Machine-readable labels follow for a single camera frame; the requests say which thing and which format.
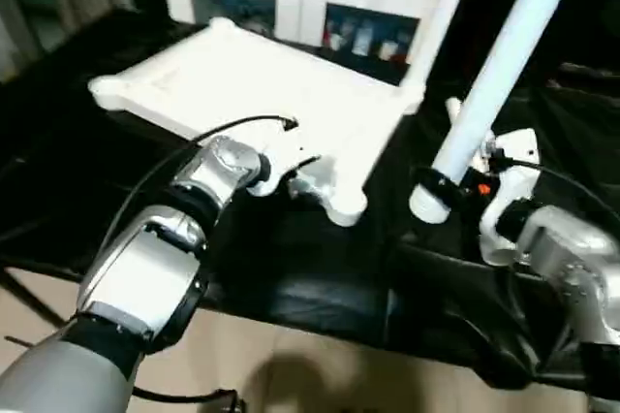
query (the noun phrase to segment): black fabric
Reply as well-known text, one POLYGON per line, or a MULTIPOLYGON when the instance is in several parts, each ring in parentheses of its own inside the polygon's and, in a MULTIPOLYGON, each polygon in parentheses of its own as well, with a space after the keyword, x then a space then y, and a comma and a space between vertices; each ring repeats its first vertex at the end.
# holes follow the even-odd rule
POLYGON ((582 343, 579 347, 592 397, 620 401, 620 349, 616 345, 582 343))
MULTIPOLYGON (((127 113, 99 109, 86 84, 196 29, 116 12, 0 88, 0 259, 5 266, 72 279, 85 273, 133 183, 181 143, 127 113)), ((370 69, 351 58, 341 63, 372 75, 385 73, 392 82, 403 73, 370 69)), ((458 81, 429 83, 420 113, 403 119, 367 182, 368 209, 351 229, 334 226, 304 199, 239 194, 221 218, 204 263, 209 286, 202 304, 470 366, 497 387, 540 380, 583 388, 572 344, 549 359, 564 322, 551 289, 526 270, 513 273, 482 264, 476 224, 463 214, 424 228, 408 210, 416 167, 431 163, 449 129, 444 102, 462 97, 465 88, 458 81), (545 370, 539 371, 542 363, 545 370)), ((593 91, 522 87, 512 93, 494 130, 535 128, 544 164, 589 183, 620 208, 620 135, 611 129, 620 122, 617 105, 593 91)), ((170 174, 156 182, 163 185, 170 174)), ((565 207, 618 235, 618 228, 571 187, 543 175, 536 193, 539 201, 565 207)), ((147 197, 139 199, 143 203, 147 197)), ((141 206, 138 201, 134 210, 141 206)))

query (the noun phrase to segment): white plastic object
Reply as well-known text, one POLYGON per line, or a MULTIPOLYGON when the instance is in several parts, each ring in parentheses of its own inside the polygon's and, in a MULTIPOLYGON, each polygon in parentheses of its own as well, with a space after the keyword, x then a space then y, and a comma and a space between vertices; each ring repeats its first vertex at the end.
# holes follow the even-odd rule
POLYGON ((439 0, 432 18, 426 23, 426 28, 419 31, 420 37, 413 44, 411 51, 411 67, 400 84, 401 97, 409 100, 406 114, 418 112, 422 98, 415 98, 419 94, 419 87, 426 86, 428 75, 435 63, 439 49, 446 38, 448 27, 458 7, 460 0, 439 0))
POLYGON ((333 222, 351 226, 366 208, 362 187, 382 154, 402 108, 395 87, 308 53, 274 43, 223 18, 196 35, 116 76, 93 79, 97 103, 129 111, 190 139, 222 123, 258 114, 295 118, 226 131, 263 152, 272 176, 251 190, 271 193, 281 176, 299 170, 295 192, 312 190, 333 222))
MULTIPOLYGON (((519 161, 539 164, 540 157, 536 133, 522 129, 502 135, 495 140, 506 156, 519 161)), ((489 265, 507 266, 514 263, 516 244, 497 234, 495 227, 502 213, 514 200, 530 199, 540 171, 523 166, 513 166, 500 173, 500 188, 480 220, 480 254, 489 265)))
MULTIPOLYGON (((516 0, 457 123, 433 162, 433 169, 460 183, 559 2, 516 0)), ((431 224, 444 222, 450 213, 446 205, 420 185, 414 190, 409 206, 415 216, 431 224)))
MULTIPOLYGON (((456 119, 461 112, 461 101, 458 98, 448 98, 446 100, 446 109, 448 110, 448 118, 450 124, 454 125, 456 123, 456 119)), ((486 137, 482 141, 482 145, 476 150, 476 154, 472 158, 472 162, 470 166, 478 171, 479 173, 488 173, 488 162, 487 162, 487 147, 490 143, 495 142, 495 136, 493 135, 493 131, 489 130, 486 133, 486 137)))
POLYGON ((358 56, 367 56, 372 46, 373 33, 372 23, 362 24, 359 30, 357 30, 356 40, 353 43, 353 50, 351 52, 358 56))

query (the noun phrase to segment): orange light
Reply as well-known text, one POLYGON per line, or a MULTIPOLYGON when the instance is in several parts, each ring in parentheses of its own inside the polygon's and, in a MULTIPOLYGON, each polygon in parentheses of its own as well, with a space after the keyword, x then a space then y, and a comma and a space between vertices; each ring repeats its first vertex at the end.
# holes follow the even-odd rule
POLYGON ((485 183, 479 183, 478 191, 480 192, 481 195, 488 195, 489 193, 491 193, 491 187, 489 187, 485 183))

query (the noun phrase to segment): bottle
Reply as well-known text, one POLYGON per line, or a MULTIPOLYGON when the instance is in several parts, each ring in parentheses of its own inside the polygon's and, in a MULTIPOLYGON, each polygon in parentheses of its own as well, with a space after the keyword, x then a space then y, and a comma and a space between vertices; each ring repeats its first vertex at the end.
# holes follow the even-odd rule
POLYGON ((385 40, 379 48, 379 59, 389 61, 398 51, 398 44, 392 40, 385 40))
POLYGON ((347 48, 352 45, 356 34, 356 20, 351 17, 347 17, 340 27, 340 36, 342 37, 342 47, 347 48))
POLYGON ((356 41, 353 44, 353 54, 367 56, 372 45, 372 22, 365 20, 357 30, 356 41))

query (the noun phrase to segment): black clamp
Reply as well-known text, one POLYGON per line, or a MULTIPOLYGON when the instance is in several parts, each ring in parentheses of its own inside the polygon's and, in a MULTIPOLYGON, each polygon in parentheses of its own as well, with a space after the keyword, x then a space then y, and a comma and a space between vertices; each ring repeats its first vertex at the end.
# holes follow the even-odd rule
POLYGON ((471 195, 469 188, 461 188, 432 168, 417 168, 417 181, 450 209, 461 207, 471 195))

